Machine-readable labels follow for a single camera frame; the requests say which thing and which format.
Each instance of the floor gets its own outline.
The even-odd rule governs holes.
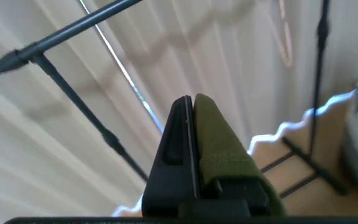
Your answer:
[[[283,199],[290,215],[296,216],[358,216],[358,188],[347,179],[341,169],[340,148],[345,128],[349,101],[331,106],[319,117],[316,147],[313,158],[341,180],[348,188],[347,196],[338,195],[322,178],[318,178]],[[310,121],[305,119],[300,128],[287,130],[285,135],[298,146],[307,149]],[[259,168],[288,153],[280,141],[260,142],[255,145],[253,158]],[[267,171],[265,176],[278,192],[283,192],[313,173],[299,157],[293,156]]]

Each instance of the olive green fabric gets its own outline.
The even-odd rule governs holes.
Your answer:
[[[285,215],[280,196],[246,153],[215,102],[206,95],[198,94],[194,110],[201,179],[204,185],[217,177],[258,178],[269,197],[270,214]]]

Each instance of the black stand base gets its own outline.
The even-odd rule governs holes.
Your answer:
[[[283,143],[288,146],[291,150],[288,154],[284,155],[283,157],[273,161],[271,164],[267,165],[260,171],[262,173],[267,172],[270,169],[273,169],[275,166],[281,164],[282,162],[286,161],[287,159],[291,158],[292,156],[299,156],[305,163],[307,163],[315,173],[310,175],[309,177],[301,180],[300,182],[296,183],[295,185],[291,186],[289,189],[286,189],[284,192],[280,194],[281,198],[285,198],[286,196],[292,194],[293,192],[297,191],[298,189],[302,188],[306,184],[312,182],[313,180],[317,179],[318,177],[322,177],[339,195],[346,195],[347,189],[346,187],[340,183],[335,177],[328,173],[324,168],[322,168],[317,162],[312,160],[312,158],[303,153],[299,147],[296,147],[290,140],[286,137],[283,139]]]

